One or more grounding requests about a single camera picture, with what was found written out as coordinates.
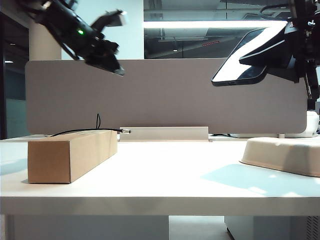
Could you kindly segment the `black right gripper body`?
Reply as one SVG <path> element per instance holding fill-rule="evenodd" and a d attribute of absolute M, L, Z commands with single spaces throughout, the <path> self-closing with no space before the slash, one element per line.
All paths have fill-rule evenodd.
<path fill-rule="evenodd" d="M 284 30 L 285 41 L 295 59 L 297 75 L 307 77 L 309 84 L 317 84 L 316 68 L 320 64 L 320 23 L 288 22 Z"/>

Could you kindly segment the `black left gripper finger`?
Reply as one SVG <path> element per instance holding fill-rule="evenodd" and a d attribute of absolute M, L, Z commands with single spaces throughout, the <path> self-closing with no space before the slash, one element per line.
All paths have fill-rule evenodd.
<path fill-rule="evenodd" d="M 114 54 L 90 55 L 85 58 L 85 63 L 89 66 L 105 70 L 119 76 L 125 75 L 125 70 L 120 65 Z"/>

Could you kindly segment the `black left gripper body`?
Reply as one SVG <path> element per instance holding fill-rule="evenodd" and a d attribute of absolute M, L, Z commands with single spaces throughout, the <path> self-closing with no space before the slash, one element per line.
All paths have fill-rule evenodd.
<path fill-rule="evenodd" d="M 101 15 L 91 25 L 86 23 L 78 15 L 75 15 L 73 17 L 67 45 L 74 51 L 77 57 L 82 57 L 85 62 L 86 57 L 90 55 L 115 55 L 119 45 L 115 42 L 105 40 L 105 35 L 102 33 L 102 30 L 105 27 L 120 25 L 121 16 L 119 14 Z"/>

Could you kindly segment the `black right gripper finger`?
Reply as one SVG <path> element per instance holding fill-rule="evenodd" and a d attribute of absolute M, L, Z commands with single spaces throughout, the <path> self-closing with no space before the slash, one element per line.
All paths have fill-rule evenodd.
<path fill-rule="evenodd" d="M 285 37 L 286 27 L 286 24 L 280 24 L 248 32 L 240 42 L 244 53 L 240 55 L 239 63 L 259 67 L 287 67 L 293 54 Z"/>
<path fill-rule="evenodd" d="M 266 72 L 270 75 L 291 81 L 295 84 L 300 81 L 300 77 L 298 76 L 295 68 L 275 68 L 266 66 Z"/>

